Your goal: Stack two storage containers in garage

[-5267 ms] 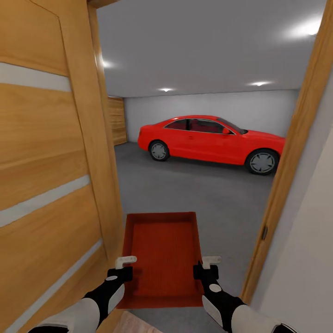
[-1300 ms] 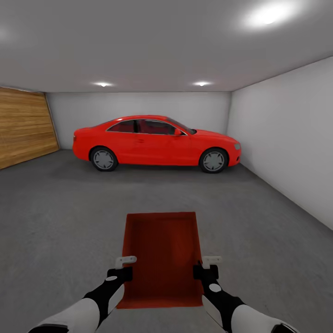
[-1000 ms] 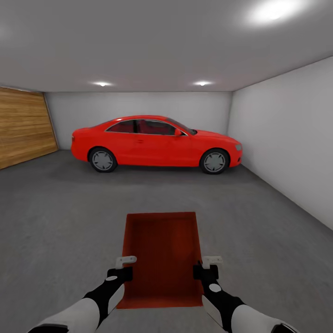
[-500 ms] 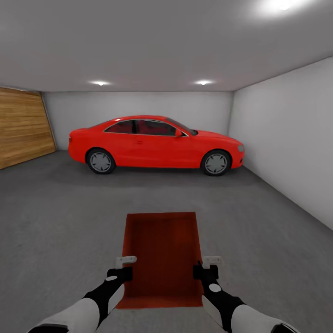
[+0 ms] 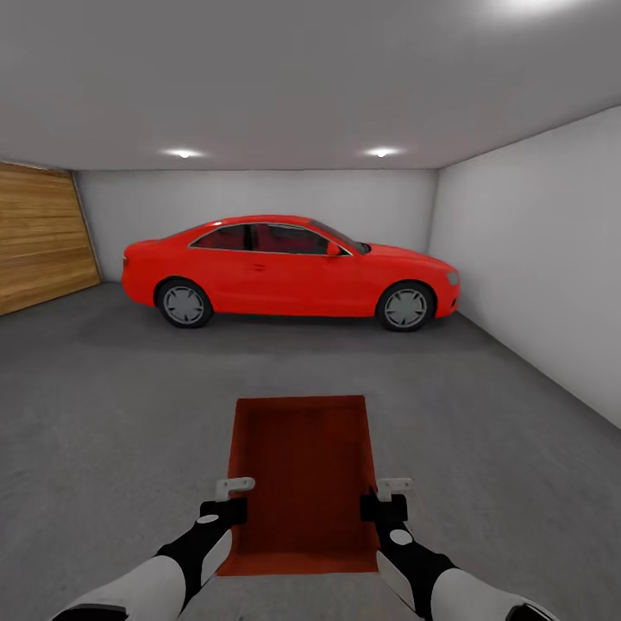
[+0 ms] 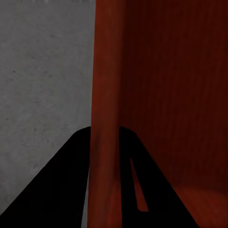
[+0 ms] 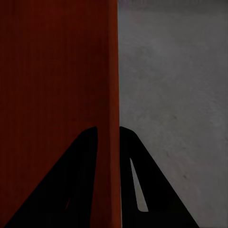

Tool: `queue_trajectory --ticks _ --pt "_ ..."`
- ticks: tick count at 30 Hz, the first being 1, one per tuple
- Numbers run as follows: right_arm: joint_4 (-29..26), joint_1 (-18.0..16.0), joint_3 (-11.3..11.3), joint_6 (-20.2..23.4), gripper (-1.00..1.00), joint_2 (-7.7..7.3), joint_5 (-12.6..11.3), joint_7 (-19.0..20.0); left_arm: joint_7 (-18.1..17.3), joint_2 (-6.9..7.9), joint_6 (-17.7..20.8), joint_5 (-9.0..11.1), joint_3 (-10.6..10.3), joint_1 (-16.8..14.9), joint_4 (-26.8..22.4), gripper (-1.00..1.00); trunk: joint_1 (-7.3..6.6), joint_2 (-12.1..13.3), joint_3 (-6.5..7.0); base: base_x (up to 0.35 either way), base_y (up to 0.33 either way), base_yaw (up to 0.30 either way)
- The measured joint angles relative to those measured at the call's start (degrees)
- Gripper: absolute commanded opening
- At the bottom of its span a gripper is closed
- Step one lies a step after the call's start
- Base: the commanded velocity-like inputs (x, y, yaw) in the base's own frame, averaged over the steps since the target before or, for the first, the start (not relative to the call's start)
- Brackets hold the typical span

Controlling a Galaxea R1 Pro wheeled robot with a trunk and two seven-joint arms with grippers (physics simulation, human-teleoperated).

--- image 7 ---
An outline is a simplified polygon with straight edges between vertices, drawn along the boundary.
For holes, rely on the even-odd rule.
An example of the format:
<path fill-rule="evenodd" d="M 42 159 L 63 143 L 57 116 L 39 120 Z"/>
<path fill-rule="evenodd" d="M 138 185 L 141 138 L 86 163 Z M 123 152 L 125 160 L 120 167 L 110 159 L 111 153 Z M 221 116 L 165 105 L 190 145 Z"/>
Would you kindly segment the storage box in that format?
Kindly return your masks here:
<path fill-rule="evenodd" d="M 89 228 L 121 228 L 118 0 L 0 0 L 0 228 L 94 126 Z"/>

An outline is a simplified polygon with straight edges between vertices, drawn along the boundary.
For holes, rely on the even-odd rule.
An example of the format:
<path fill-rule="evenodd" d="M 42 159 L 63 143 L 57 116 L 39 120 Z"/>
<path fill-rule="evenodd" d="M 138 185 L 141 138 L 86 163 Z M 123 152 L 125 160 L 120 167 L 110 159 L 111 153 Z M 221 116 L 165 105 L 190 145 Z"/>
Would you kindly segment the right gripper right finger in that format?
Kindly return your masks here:
<path fill-rule="evenodd" d="M 123 228 L 199 228 L 138 135 L 119 129 Z M 130 158 L 149 212 L 138 210 Z"/>

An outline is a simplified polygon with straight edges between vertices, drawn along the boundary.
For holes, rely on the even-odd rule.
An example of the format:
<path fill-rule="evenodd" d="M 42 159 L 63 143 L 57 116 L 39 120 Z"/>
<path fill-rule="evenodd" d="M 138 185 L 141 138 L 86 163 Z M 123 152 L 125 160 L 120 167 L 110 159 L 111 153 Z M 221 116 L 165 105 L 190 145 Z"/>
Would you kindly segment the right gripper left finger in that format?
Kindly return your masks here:
<path fill-rule="evenodd" d="M 89 228 L 97 127 L 82 131 L 4 228 Z"/>

